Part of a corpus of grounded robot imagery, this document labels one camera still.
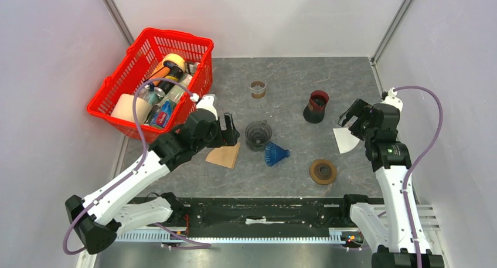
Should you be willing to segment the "white paper coffee filter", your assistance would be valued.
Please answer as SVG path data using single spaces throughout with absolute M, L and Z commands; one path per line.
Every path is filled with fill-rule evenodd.
M 360 139 L 355 137 L 346 127 L 334 128 L 333 134 L 340 154 L 352 151 L 360 141 Z

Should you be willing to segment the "blue ribbed dripper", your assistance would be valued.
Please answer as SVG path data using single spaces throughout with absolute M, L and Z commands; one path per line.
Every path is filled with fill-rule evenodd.
M 284 158 L 288 158 L 290 156 L 290 151 L 284 148 L 281 148 L 277 144 L 273 142 L 268 142 L 264 148 L 264 160 L 265 163 L 272 167 L 276 163 L 280 162 Z

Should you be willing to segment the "brown wooden ring holder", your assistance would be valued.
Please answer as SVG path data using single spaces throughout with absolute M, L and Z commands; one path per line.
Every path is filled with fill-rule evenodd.
M 336 180 L 337 169 L 329 160 L 314 160 L 309 167 L 309 176 L 319 185 L 329 185 Z

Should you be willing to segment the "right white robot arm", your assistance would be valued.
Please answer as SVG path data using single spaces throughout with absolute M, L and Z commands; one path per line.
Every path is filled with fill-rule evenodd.
M 432 251 L 421 227 L 411 183 L 414 165 L 407 146 L 397 139 L 401 105 L 397 98 L 376 104 L 357 99 L 340 116 L 341 127 L 357 118 L 349 134 L 365 144 L 382 190 L 387 224 L 366 201 L 341 207 L 338 218 L 361 230 L 372 250 L 372 267 L 444 267 L 443 257 Z

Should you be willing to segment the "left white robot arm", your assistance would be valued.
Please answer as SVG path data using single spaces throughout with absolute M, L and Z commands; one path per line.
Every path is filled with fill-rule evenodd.
M 234 146 L 240 136 L 230 113 L 224 114 L 222 130 L 213 108 L 197 108 L 179 124 L 154 142 L 145 145 L 138 161 L 107 185 L 83 198 L 73 195 L 65 201 L 70 227 L 63 239 L 68 255 L 87 251 L 94 255 L 108 248 L 118 236 L 136 228 L 183 221 L 183 206 L 175 195 L 167 194 L 140 205 L 127 206 L 156 180 L 190 161 L 204 148 Z

